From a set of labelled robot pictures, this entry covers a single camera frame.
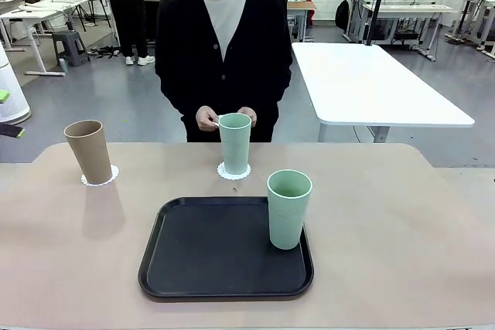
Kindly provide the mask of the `person's right hand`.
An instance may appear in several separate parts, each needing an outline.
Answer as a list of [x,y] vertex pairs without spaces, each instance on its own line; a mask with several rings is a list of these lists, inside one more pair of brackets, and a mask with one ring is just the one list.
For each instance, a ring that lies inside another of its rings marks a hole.
[[196,123],[201,131],[215,131],[219,128],[219,117],[209,106],[202,106],[196,112]]

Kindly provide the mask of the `person's left hand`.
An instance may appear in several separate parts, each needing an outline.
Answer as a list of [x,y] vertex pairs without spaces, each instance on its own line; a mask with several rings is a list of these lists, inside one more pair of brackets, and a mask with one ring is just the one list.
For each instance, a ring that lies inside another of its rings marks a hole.
[[238,113],[248,116],[251,120],[251,126],[252,127],[254,127],[257,124],[258,116],[255,113],[255,111],[253,109],[251,109],[250,107],[242,107],[241,109],[238,110]]

